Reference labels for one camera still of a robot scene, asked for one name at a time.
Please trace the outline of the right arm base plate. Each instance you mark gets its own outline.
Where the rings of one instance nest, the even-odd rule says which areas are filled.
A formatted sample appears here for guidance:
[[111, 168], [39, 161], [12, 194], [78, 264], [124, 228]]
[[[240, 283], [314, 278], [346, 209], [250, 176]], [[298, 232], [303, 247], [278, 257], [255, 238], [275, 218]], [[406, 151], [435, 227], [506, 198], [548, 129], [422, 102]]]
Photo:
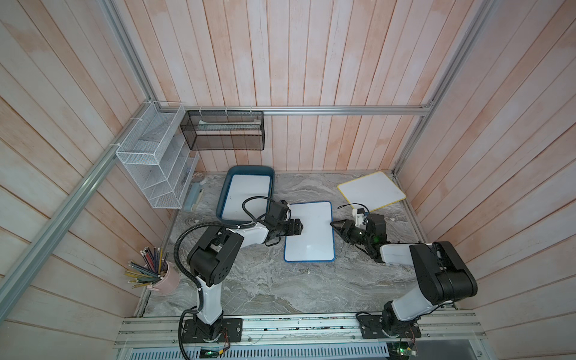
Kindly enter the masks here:
[[364, 339], [380, 338], [420, 338], [422, 336], [416, 321], [400, 321], [393, 313], [384, 310], [380, 315], [360, 311], [355, 314], [361, 336]]

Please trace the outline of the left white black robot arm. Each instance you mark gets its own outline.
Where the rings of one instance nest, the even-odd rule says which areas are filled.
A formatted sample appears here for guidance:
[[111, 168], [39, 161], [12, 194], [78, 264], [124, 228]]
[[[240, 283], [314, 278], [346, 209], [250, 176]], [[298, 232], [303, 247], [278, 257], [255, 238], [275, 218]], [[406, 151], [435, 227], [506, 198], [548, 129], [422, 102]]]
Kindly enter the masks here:
[[274, 239], [300, 236], [304, 230], [304, 225], [293, 217], [290, 205], [284, 200], [251, 196], [242, 202], [241, 208], [250, 219], [248, 223], [216, 222], [197, 226], [205, 232], [187, 255], [189, 268], [179, 266], [196, 285], [196, 316], [207, 326], [216, 324], [223, 315], [221, 283], [230, 273], [241, 249], [252, 245], [273, 246]]

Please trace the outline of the teal plastic storage box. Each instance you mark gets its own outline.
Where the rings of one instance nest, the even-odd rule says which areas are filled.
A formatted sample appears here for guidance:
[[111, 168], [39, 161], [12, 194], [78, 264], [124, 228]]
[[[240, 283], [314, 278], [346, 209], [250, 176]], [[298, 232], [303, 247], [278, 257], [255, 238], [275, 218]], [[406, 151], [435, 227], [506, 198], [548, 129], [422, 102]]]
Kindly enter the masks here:
[[249, 222], [232, 222], [228, 223], [221, 219], [219, 211], [222, 209], [223, 201], [224, 201], [224, 188], [227, 185], [229, 178], [235, 174], [245, 174], [245, 175], [263, 175], [263, 176], [271, 176], [271, 190], [270, 190], [270, 197], [272, 198], [274, 192], [274, 184], [275, 184], [275, 171], [270, 166], [257, 166], [257, 165], [237, 165], [233, 166], [229, 169], [228, 173], [226, 174], [226, 178], [223, 183], [222, 190], [220, 192], [219, 201], [216, 208], [216, 216], [219, 221], [225, 224], [246, 224]]

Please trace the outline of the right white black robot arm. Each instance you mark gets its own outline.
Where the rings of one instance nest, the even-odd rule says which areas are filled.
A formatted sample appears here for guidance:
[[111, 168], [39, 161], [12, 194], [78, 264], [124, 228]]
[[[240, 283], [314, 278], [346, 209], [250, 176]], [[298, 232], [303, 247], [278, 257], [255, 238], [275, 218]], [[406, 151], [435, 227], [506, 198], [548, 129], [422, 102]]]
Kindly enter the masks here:
[[445, 302], [478, 292], [476, 279], [448, 241], [393, 243], [387, 239], [381, 214], [367, 214], [363, 226], [355, 220], [334, 220], [330, 225], [347, 244], [359, 247], [375, 262], [414, 268], [417, 285], [382, 309], [382, 330], [389, 337], [402, 335]]

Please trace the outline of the blue-framed whiteboard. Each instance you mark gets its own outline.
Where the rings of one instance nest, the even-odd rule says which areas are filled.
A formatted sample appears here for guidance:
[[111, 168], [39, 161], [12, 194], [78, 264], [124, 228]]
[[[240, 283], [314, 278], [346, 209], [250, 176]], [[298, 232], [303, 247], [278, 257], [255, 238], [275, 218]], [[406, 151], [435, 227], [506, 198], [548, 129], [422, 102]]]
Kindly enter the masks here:
[[301, 235], [286, 237], [283, 258], [287, 263], [324, 263], [335, 260], [335, 237], [329, 201], [290, 205], [292, 216], [303, 225]]
[[228, 223], [251, 221], [242, 204], [251, 197], [270, 197], [271, 180], [268, 175], [232, 175], [224, 188], [220, 218]]

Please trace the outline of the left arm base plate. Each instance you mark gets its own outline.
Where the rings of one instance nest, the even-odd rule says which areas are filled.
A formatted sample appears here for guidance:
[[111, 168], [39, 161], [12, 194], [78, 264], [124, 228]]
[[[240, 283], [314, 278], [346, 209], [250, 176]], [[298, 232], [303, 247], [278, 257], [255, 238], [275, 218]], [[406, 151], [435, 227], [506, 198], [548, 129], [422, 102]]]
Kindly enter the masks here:
[[212, 325], [193, 317], [184, 321], [180, 329], [179, 340], [183, 344], [201, 343], [239, 343], [242, 339], [243, 319], [224, 318], [217, 319]]

